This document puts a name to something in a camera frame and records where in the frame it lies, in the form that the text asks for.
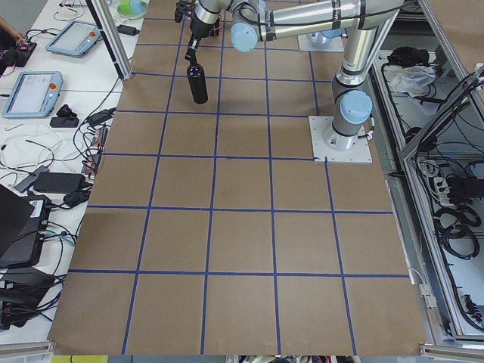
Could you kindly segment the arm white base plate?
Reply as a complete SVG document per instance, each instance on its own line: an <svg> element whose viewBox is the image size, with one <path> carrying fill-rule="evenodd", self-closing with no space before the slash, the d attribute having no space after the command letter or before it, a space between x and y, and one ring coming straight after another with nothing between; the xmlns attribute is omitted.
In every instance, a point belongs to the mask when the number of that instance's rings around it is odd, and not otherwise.
<svg viewBox="0 0 484 363"><path fill-rule="evenodd" d="M339 36L335 38L327 38L321 33L300 35L298 36L298 44L300 51L344 52L343 42Z"/></svg>
<svg viewBox="0 0 484 363"><path fill-rule="evenodd" d="M316 163L372 163L371 152L364 126L350 137L337 134L332 116L310 116L309 129L313 160Z"/></svg>

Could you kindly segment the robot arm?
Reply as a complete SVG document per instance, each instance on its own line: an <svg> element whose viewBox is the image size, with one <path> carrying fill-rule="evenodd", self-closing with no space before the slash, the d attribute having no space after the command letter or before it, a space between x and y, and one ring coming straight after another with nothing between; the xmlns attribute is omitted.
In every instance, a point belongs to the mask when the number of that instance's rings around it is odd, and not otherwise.
<svg viewBox="0 0 484 363"><path fill-rule="evenodd" d="M205 73L196 52L201 39L219 27L223 11L232 16L231 44L239 52L252 51L260 42L310 36L347 38L343 60L334 81L349 91L366 79L375 54L380 49L403 1L317 1L269 10L264 1L179 1L174 20L190 19L191 37L185 58L194 102L208 100Z"/></svg>

